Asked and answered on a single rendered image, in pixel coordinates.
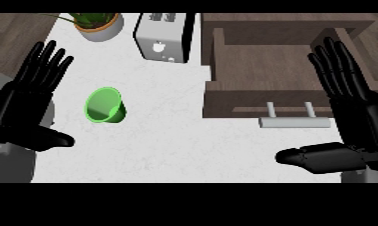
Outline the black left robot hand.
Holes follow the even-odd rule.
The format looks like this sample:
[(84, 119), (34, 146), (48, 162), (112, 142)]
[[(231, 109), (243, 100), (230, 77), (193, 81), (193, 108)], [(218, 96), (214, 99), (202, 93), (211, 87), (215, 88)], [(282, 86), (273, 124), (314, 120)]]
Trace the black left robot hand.
[(26, 55), (16, 76), (0, 89), (0, 143), (11, 143), (42, 152), (72, 147), (73, 138), (41, 126), (53, 93), (73, 61), (56, 41), (38, 41)]

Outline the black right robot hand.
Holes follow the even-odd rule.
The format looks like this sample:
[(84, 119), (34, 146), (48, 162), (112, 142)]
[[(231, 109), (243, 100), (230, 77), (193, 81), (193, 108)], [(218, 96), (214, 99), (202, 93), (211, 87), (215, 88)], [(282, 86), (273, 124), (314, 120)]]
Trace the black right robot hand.
[(378, 171), (378, 93), (370, 90), (354, 57), (330, 37), (307, 55), (326, 92), (342, 142), (291, 148), (276, 162), (313, 174), (370, 169)]

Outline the potted green plant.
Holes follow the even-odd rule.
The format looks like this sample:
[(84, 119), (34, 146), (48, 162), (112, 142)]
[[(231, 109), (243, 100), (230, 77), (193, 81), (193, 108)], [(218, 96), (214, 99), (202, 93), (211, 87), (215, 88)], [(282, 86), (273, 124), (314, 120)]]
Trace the potted green plant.
[(91, 42), (110, 40), (121, 32), (124, 18), (119, 13), (71, 13), (71, 19), (57, 16), (73, 24), (81, 36)]

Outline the brown wooden drawer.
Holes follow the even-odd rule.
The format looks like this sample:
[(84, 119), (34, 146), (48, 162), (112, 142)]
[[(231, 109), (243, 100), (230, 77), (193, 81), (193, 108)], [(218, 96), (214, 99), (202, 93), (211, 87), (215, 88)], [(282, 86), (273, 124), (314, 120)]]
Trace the brown wooden drawer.
[(378, 92), (372, 75), (353, 39), (342, 28), (326, 28), (301, 44), (229, 44), (226, 29), (200, 30), (200, 63), (209, 67), (202, 116), (258, 118), (273, 105), (280, 116), (302, 116), (310, 103), (320, 117), (332, 115), (327, 96), (307, 55), (325, 38), (344, 43), (360, 66), (367, 85)]

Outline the white toaster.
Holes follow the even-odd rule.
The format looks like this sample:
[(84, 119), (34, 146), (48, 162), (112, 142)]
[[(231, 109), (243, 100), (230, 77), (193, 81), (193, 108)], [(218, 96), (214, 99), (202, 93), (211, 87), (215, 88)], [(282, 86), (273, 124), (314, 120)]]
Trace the white toaster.
[(193, 13), (141, 13), (133, 31), (141, 57), (152, 61), (186, 63), (193, 25)]

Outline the brown wooden cabinet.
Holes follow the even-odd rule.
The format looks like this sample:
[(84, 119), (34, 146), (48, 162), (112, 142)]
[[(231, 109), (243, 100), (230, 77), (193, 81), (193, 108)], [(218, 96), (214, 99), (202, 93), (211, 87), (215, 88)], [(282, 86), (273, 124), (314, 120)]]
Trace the brown wooden cabinet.
[(301, 44), (326, 28), (342, 28), (351, 38), (373, 23), (369, 13), (205, 13), (205, 27), (226, 29), (229, 44)]

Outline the green cup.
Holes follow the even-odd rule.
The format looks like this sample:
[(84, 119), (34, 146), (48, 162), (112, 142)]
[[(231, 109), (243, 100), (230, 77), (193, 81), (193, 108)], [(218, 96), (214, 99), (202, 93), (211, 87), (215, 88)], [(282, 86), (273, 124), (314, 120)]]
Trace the green cup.
[(94, 90), (85, 100), (85, 118), (93, 123), (119, 123), (125, 114), (127, 110), (118, 90), (112, 87)]

